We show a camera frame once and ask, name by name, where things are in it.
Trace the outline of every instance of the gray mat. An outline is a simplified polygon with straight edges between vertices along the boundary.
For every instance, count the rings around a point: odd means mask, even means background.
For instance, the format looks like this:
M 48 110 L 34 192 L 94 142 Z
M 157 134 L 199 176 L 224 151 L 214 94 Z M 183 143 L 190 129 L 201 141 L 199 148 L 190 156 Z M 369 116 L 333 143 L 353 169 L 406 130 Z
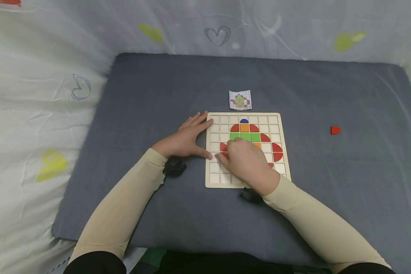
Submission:
M 228 90 L 246 89 L 253 112 L 281 113 L 295 184 L 350 222 L 398 273 L 411 273 L 411 87 L 390 64 L 119 55 L 53 234 L 77 240 L 148 147 L 197 111 L 229 112 Z M 331 125 L 341 134 L 331 136 Z M 238 198 L 240 190 L 205 188 L 205 160 L 186 164 L 151 198 L 132 245 L 323 265 L 279 213 Z

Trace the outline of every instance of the red puzzle piece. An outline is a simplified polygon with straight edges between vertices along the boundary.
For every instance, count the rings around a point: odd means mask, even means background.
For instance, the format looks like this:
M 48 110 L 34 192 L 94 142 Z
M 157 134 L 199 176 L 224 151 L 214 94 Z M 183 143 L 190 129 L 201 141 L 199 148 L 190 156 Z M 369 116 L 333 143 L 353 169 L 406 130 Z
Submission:
M 272 157 L 274 158 L 274 162 L 280 161 L 280 159 L 283 158 L 283 153 L 281 152 L 273 153 Z
M 338 133 L 340 133 L 340 131 L 341 131 L 341 127 L 335 127 L 335 126 L 330 127 L 331 135 L 337 135 Z
M 220 147 L 221 147 L 221 151 L 227 151 L 227 144 L 226 143 L 221 142 Z
M 272 143 L 272 151 L 273 152 L 283 152 L 283 149 L 276 143 Z
M 260 140 L 263 142 L 271 142 L 271 140 L 269 139 L 269 137 L 263 133 L 260 133 Z
M 259 132 L 259 128 L 255 124 L 250 124 L 250 132 Z
M 230 132 L 239 132 L 239 124 L 232 125 Z

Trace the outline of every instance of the arm sleeve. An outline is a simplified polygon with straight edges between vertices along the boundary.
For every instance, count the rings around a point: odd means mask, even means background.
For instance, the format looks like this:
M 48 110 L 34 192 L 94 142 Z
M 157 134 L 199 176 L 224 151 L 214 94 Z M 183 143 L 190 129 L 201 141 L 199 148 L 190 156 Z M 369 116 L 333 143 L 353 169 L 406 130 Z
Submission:
M 291 222 L 333 273 L 356 263 L 391 268 L 349 223 L 287 178 L 281 176 L 277 188 L 263 200 Z
M 148 200 L 163 184 L 166 161 L 155 150 L 146 151 L 95 209 L 69 263 L 93 251 L 110 252 L 123 260 L 125 249 Z

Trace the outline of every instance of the right hand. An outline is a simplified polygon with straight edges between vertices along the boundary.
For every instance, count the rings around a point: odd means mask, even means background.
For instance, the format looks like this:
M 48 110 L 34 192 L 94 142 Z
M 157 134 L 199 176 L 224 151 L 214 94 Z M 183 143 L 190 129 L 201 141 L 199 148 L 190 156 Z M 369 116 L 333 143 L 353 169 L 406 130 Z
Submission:
M 261 196 L 272 193 L 280 181 L 280 174 L 269 167 L 262 150 L 242 138 L 227 142 L 229 159 L 218 153 L 216 158 L 224 167 Z

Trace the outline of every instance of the left hand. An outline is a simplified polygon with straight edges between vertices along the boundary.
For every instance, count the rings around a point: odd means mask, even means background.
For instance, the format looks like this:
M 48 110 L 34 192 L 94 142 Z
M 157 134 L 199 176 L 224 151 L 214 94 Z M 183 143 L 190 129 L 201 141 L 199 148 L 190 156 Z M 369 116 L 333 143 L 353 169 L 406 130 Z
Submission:
M 189 117 L 178 131 L 152 146 L 152 149 L 169 159 L 171 156 L 185 157 L 197 155 L 211 159 L 212 154 L 196 145 L 196 138 L 200 132 L 206 130 L 213 123 L 213 119 L 202 123 L 207 118 L 207 112 L 202 115 L 198 112 Z

